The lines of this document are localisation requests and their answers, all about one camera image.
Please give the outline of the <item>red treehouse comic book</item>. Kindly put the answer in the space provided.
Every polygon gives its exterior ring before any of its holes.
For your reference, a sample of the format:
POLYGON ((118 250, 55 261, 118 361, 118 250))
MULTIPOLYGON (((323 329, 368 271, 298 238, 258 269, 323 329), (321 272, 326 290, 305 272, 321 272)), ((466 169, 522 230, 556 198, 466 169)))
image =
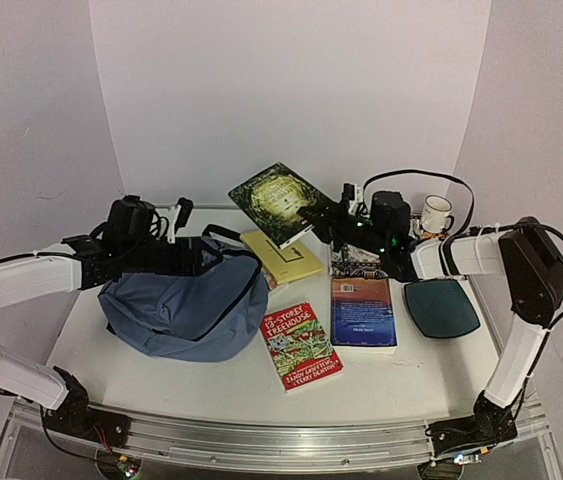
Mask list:
POLYGON ((343 370, 339 355, 308 302, 266 314, 260 331, 286 392, 343 370))

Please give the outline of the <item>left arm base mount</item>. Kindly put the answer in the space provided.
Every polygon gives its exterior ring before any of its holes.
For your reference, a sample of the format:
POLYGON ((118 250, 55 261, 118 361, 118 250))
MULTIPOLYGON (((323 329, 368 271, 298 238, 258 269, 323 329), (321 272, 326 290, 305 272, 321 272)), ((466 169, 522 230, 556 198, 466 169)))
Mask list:
POLYGON ((124 447, 131 426, 127 415, 92 408, 83 400, 66 400, 58 409, 46 410, 42 420, 48 430, 109 448, 124 447))

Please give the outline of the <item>yellow paperback book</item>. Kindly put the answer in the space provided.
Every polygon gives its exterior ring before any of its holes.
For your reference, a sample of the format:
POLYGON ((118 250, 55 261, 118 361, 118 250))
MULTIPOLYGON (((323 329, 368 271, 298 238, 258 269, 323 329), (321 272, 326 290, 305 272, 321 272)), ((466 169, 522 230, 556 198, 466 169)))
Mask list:
POLYGON ((241 234, 240 240, 261 260, 278 285, 314 276, 325 269, 322 261, 300 241, 281 249, 259 230, 241 234))

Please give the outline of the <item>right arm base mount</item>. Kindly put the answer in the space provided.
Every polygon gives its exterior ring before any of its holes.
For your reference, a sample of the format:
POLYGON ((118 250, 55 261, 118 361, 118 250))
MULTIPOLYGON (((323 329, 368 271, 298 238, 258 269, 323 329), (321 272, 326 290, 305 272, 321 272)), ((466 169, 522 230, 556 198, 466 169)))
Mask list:
POLYGON ((472 415, 434 422, 425 434, 432 441, 434 457, 442 459, 514 440, 517 429, 512 415, 502 419, 472 415))

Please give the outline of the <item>blue student backpack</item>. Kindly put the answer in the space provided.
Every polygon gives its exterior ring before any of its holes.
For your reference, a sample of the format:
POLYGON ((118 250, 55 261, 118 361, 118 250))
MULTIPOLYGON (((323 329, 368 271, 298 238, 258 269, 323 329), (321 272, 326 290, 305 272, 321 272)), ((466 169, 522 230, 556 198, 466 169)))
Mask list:
POLYGON ((261 261, 240 234, 209 224, 199 237, 199 276, 125 273, 98 300, 107 330, 152 357, 216 363, 238 355, 259 331, 268 306, 261 261))

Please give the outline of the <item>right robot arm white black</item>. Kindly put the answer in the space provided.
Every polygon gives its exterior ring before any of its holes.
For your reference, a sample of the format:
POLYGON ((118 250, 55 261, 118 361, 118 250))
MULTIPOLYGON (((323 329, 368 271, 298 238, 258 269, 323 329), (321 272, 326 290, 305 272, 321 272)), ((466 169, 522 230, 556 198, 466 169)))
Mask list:
POLYGON ((534 217, 512 225, 465 228, 444 239, 412 236, 411 208, 394 191, 373 194, 368 213, 340 202, 298 210, 314 233, 334 250, 357 247, 378 257, 382 271, 408 291, 472 275, 506 278, 512 330, 483 395, 500 409, 513 403, 563 310, 563 255, 555 232, 534 217))

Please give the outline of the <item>green fantasy cover book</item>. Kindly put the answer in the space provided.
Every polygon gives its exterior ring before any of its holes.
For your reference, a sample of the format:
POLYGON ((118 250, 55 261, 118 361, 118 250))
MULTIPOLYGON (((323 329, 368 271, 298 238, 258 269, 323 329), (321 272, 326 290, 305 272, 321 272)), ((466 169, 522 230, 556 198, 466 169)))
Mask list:
POLYGON ((312 224, 298 214, 302 207, 324 207, 329 198, 281 162, 228 192, 229 198, 279 248, 309 232, 312 224))

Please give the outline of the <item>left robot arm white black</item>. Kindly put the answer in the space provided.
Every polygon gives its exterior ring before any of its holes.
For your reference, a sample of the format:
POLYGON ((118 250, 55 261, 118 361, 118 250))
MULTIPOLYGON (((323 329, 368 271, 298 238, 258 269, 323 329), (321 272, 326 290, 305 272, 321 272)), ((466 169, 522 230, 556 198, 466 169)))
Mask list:
MULTIPOLYGON (((85 291, 125 274, 194 277, 213 267, 208 247, 178 237, 194 204, 180 198, 166 216, 138 196, 113 202, 108 218, 88 235, 0 259, 0 309, 46 295, 85 291)), ((20 357, 0 345, 0 392, 56 410, 59 423, 77 437, 92 433, 94 411, 69 397, 69 375, 20 357)))

